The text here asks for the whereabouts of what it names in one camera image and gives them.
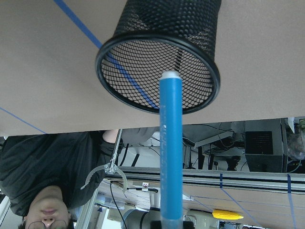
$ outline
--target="black t-shirt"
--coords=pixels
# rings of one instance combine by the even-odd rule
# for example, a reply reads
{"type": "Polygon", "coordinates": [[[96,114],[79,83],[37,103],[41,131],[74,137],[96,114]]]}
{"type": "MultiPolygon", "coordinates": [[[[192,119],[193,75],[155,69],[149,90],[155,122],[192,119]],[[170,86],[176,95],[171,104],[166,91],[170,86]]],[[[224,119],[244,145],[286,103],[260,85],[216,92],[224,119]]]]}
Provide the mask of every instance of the black t-shirt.
{"type": "Polygon", "coordinates": [[[87,175],[109,160],[113,144],[103,132],[12,136],[0,151],[0,188],[12,211],[26,216],[31,202],[45,187],[61,188],[68,208],[84,205],[104,178],[96,172],[85,189],[87,175]]]}

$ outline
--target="man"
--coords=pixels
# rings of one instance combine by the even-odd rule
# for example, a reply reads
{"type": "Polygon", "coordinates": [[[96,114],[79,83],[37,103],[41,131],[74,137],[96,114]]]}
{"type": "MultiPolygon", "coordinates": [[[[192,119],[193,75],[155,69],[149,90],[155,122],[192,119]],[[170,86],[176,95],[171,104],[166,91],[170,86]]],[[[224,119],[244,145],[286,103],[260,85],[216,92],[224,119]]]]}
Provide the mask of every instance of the man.
{"type": "Polygon", "coordinates": [[[20,229],[74,228],[68,209],[84,205],[104,178],[118,130],[9,137],[0,151],[0,189],[20,229]]]}

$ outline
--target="mouth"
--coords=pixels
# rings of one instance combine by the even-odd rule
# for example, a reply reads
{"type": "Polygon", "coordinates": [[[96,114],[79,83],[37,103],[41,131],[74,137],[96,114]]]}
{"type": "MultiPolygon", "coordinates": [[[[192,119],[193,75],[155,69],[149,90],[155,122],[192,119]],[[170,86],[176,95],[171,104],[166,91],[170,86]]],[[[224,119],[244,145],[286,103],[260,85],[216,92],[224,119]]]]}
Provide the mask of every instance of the mouth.
{"type": "Polygon", "coordinates": [[[44,215],[50,216],[53,215],[56,212],[56,210],[52,208],[48,208],[48,209],[44,209],[42,212],[44,215]]]}

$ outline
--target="black mesh pen holder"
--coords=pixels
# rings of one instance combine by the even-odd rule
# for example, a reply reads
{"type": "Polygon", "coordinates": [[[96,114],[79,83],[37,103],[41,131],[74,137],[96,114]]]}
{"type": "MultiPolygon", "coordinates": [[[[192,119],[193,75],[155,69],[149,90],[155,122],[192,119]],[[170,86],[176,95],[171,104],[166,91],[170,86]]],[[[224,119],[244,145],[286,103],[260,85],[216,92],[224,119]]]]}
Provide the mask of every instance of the black mesh pen holder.
{"type": "Polygon", "coordinates": [[[177,71],[183,79],[183,114],[217,96],[214,63],[221,0],[128,0],[113,38],[99,50],[102,85],[122,102],[159,113],[159,79],[177,71]]]}

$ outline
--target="hair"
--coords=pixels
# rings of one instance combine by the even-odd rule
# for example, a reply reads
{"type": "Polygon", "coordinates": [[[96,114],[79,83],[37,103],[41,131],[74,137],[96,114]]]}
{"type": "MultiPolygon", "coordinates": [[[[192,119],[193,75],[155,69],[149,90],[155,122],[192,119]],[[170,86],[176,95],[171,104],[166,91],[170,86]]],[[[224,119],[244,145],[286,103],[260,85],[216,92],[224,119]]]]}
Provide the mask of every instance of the hair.
{"type": "MultiPolygon", "coordinates": [[[[18,229],[25,229],[25,220],[18,226],[18,229]]],[[[70,219],[67,229],[74,229],[73,220],[70,219]]]]}

